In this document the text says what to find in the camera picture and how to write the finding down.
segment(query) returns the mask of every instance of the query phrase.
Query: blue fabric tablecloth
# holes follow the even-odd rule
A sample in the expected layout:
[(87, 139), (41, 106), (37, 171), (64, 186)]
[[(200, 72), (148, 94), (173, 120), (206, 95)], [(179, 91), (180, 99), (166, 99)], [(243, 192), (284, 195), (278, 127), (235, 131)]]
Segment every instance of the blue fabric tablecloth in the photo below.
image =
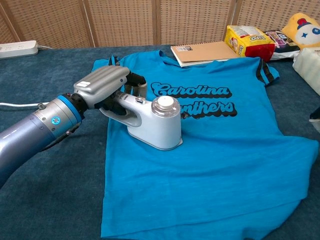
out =
[[(0, 60), (0, 102), (49, 102), (72, 92), (97, 59), (169, 46), (101, 47), (43, 50), (35, 56)], [(320, 105), (318, 96), (293, 70), (292, 61), (269, 63), (281, 81), (267, 88), (284, 135), (320, 140), (308, 122)], [(34, 108), (0, 107), (0, 132)], [(100, 239), (105, 183), (108, 119), (98, 110), (85, 113), (76, 133), (37, 154), (0, 190), (0, 239)], [(320, 239), (320, 161), (312, 167), (308, 196), (266, 240)]]

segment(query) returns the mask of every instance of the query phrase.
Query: power strip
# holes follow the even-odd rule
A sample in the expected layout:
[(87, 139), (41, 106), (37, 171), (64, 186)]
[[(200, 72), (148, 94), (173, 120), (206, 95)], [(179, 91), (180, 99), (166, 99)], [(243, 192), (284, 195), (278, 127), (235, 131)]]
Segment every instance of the power strip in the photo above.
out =
[(30, 56), (37, 53), (38, 43), (35, 40), (0, 44), (0, 59)]

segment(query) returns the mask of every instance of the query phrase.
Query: wicker screen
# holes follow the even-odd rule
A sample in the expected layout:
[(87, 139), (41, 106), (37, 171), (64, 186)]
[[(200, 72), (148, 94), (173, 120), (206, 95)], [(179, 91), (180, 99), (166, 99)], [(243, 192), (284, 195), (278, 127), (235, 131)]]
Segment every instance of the wicker screen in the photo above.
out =
[(4, 18), (0, 15), (0, 44), (13, 42), (15, 42), (15, 39), (7, 27)]
[(237, 25), (254, 26), (262, 31), (282, 29), (295, 13), (320, 20), (319, 0), (242, 0)]
[(231, 0), (161, 0), (161, 43), (221, 41)]
[(53, 48), (89, 47), (78, 0), (6, 0), (23, 39)]
[(88, 0), (97, 45), (153, 44), (151, 0)]

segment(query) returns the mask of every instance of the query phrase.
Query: plush toy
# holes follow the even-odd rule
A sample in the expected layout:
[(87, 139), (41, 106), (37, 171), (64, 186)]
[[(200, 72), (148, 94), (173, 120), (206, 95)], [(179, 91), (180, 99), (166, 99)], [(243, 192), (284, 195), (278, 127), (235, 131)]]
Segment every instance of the plush toy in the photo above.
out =
[(291, 38), (300, 49), (320, 47), (320, 25), (301, 12), (294, 14), (282, 32)]

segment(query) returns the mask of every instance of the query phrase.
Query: notebook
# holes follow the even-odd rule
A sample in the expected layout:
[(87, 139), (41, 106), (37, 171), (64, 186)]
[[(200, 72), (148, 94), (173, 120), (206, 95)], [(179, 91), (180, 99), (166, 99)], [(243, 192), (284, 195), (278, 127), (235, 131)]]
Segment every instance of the notebook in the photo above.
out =
[(180, 67), (208, 64), (213, 61), (226, 61), (239, 56), (224, 42), (213, 41), (198, 44), (171, 46)]

